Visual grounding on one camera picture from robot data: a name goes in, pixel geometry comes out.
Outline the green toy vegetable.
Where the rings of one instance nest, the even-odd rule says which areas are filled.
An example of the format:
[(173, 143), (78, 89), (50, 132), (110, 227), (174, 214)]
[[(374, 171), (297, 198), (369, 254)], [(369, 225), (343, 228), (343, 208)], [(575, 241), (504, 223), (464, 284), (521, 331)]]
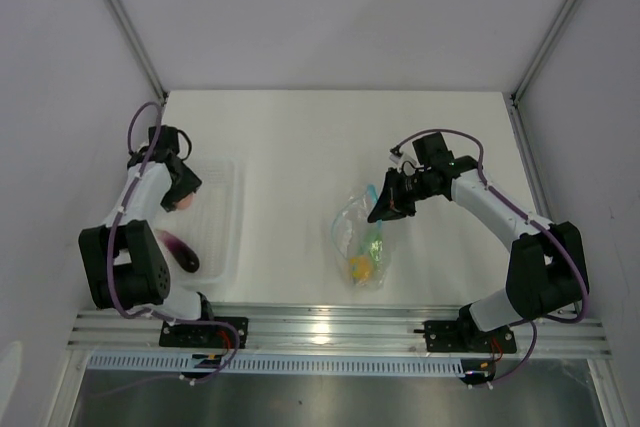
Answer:
[(374, 263), (379, 263), (384, 254), (382, 230), (372, 226), (364, 234), (361, 242), (361, 254), (368, 256)]

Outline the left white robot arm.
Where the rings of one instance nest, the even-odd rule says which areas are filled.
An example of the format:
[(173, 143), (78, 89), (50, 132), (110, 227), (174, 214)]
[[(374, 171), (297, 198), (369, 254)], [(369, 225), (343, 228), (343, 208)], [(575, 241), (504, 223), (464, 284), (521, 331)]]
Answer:
[(188, 208), (202, 186), (186, 165), (180, 141), (192, 151), (191, 140), (176, 127), (148, 130), (149, 144), (130, 154), (125, 187), (114, 209), (97, 227), (79, 234), (79, 249), (90, 295), (100, 309), (114, 309), (125, 318), (156, 315), (183, 322), (182, 335), (197, 347), (216, 337), (217, 323), (206, 311), (206, 297), (173, 284), (159, 242), (180, 246), (174, 252), (179, 265), (193, 272), (196, 254), (179, 239), (157, 235), (152, 223), (160, 211)]

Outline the clear zip top bag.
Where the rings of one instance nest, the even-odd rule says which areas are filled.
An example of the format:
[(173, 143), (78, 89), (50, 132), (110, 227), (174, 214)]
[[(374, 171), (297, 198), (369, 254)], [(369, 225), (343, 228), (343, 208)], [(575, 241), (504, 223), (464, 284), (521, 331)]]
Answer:
[[(332, 243), (338, 271), (344, 282), (354, 289), (378, 290), (382, 287), (390, 265), (390, 250), (384, 239), (382, 222), (368, 223), (367, 217), (378, 200), (374, 185), (367, 184), (352, 192), (347, 203), (338, 211), (331, 223), (329, 237)], [(375, 264), (375, 272), (369, 282), (356, 284), (351, 279), (348, 261), (361, 254), (361, 242), (366, 231), (376, 226), (382, 230), (384, 254)]]

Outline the yellow toy lemon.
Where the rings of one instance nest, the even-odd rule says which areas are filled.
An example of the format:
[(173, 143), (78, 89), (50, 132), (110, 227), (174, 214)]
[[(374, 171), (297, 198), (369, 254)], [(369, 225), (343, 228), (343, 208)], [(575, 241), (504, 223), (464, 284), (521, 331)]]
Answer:
[(370, 256), (359, 255), (348, 261), (351, 279), (354, 283), (366, 283), (371, 280), (375, 272), (375, 264)]

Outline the peach coloured egg toy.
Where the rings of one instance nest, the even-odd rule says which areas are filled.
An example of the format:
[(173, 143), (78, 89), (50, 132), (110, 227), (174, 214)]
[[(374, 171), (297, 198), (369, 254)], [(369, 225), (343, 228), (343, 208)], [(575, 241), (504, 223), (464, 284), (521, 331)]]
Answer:
[(180, 201), (176, 203), (176, 209), (177, 210), (188, 209), (192, 205), (194, 201), (194, 197), (195, 197), (194, 193), (188, 194), (187, 196), (185, 196), (184, 198), (182, 198)]

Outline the purple toy eggplant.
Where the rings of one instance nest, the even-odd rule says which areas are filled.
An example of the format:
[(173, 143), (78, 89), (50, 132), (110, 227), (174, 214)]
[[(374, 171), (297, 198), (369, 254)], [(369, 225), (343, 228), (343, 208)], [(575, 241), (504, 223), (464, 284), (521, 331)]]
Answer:
[(200, 269), (199, 257), (183, 240), (165, 230), (156, 229), (155, 234), (183, 271), (194, 274)]

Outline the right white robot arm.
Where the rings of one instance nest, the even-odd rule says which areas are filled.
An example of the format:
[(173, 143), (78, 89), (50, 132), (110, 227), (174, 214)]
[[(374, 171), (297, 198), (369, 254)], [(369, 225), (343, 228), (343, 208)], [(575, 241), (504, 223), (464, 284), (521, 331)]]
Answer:
[(505, 285), (460, 310), (458, 342), (468, 350), (489, 343), (493, 331), (546, 318), (563, 322), (560, 309), (576, 304), (572, 322), (589, 306), (589, 280), (579, 229), (529, 212), (489, 179), (484, 155), (457, 157), (447, 146), (446, 129), (426, 129), (390, 150), (393, 163), (368, 216), (371, 223), (416, 213), (419, 201), (443, 197), (468, 211), (506, 248)]

